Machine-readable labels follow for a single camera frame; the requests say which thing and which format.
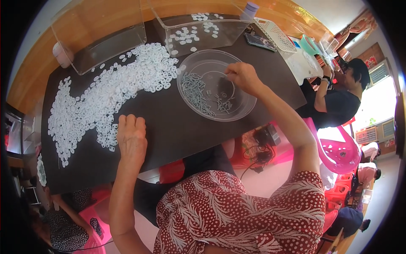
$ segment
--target clear acrylic box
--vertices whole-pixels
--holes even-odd
[[[79,75],[147,41],[139,0],[72,0],[51,28]]]
[[[214,49],[225,46],[231,46],[237,38],[244,32],[253,20],[240,20],[240,15],[243,12],[232,0],[224,1],[193,1],[193,0],[148,0],[148,4],[155,16],[154,26],[165,43],[172,56],[182,56],[192,53],[190,49],[196,47],[197,50]],[[193,20],[191,14],[208,13],[209,20]],[[213,38],[213,28],[209,28],[210,32],[204,32],[204,23],[212,22],[219,30],[217,38]],[[192,43],[181,45],[179,41],[171,38],[176,31],[182,31],[186,27],[189,35],[192,31],[192,26],[197,27],[197,37],[199,41],[193,38]],[[172,54],[173,50],[177,50],[177,54]]]

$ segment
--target polka dot pattern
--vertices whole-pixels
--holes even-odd
[[[324,204],[313,172],[298,172],[270,198],[247,195],[227,172],[201,172],[158,203],[154,253],[203,253],[207,243],[237,253],[313,253],[323,235]]]

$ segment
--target curtain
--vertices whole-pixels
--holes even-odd
[[[335,48],[338,49],[346,41],[350,33],[361,33],[367,30],[364,39],[366,39],[373,30],[376,29],[378,24],[372,13],[369,10],[365,10],[354,22],[339,32],[335,38],[338,40],[338,45]]]

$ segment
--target pink plastic stool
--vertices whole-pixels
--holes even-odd
[[[105,200],[106,198],[110,197],[110,191],[109,190],[99,190],[96,191],[92,194],[92,198],[96,199],[96,202],[92,204],[91,206],[87,207],[83,211],[79,213],[82,218],[90,224],[90,219],[91,218],[96,218],[97,221],[99,222],[100,228],[101,228],[101,236],[99,236],[94,230],[93,230],[93,236],[89,237],[87,240],[86,244],[82,249],[87,249],[87,248],[92,248],[92,247],[97,247],[94,249],[90,250],[77,250],[74,252],[74,254],[106,254],[106,250],[104,249],[104,246],[101,247],[103,244],[107,243],[108,240],[111,239],[111,233],[110,233],[110,225],[104,223],[101,218],[98,216],[96,210],[95,210],[95,205],[100,203],[101,201]]]
[[[319,139],[313,120],[311,118],[303,118],[303,120],[316,138],[320,159],[331,172],[346,174],[357,168],[361,161],[361,149],[342,126],[336,128],[340,131],[345,142]],[[278,163],[291,161],[292,159],[293,148],[276,157],[273,160],[273,164],[276,165]]]

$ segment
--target dark hair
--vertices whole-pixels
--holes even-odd
[[[380,175],[381,175],[381,171],[380,171],[380,169],[377,169],[376,173],[375,173],[375,181],[380,178]]]
[[[369,71],[367,65],[359,58],[354,58],[348,62],[348,68],[352,69],[352,77],[355,82],[359,81],[361,83],[362,90],[365,90],[371,77],[369,76]]]
[[[362,223],[362,230],[361,230],[361,232],[364,232],[365,230],[367,230],[370,223],[371,223],[371,220],[370,220],[370,219],[366,219],[366,220]]]

